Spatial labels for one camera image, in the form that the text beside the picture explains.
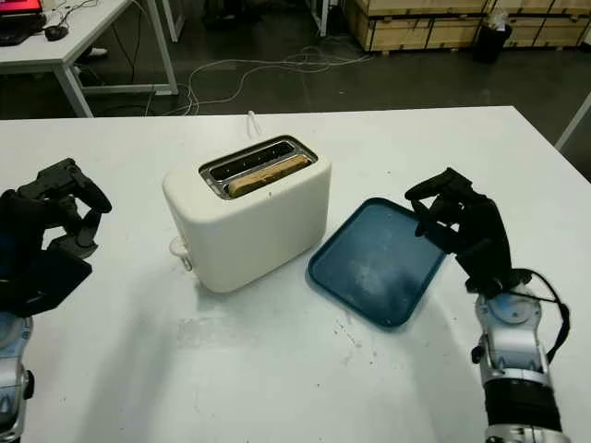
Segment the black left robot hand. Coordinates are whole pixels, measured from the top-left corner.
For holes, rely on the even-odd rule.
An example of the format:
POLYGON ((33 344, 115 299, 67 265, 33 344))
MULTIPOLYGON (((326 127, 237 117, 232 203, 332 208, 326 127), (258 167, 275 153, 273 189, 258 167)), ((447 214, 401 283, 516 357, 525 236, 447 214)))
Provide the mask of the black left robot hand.
POLYGON ((47 246, 71 257, 90 257, 103 214, 112 204, 102 190, 66 158, 38 172, 36 179, 1 195, 1 279, 15 279, 41 255, 47 230, 65 234, 47 246))

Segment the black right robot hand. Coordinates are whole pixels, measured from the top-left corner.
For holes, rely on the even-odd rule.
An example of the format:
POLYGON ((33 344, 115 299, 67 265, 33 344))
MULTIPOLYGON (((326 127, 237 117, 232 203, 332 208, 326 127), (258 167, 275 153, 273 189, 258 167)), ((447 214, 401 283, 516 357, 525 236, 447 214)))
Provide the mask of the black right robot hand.
POLYGON ((412 186, 404 197, 418 219, 416 235, 455 255, 468 276, 468 292, 492 297, 516 285, 500 212, 469 179, 447 168, 412 186))

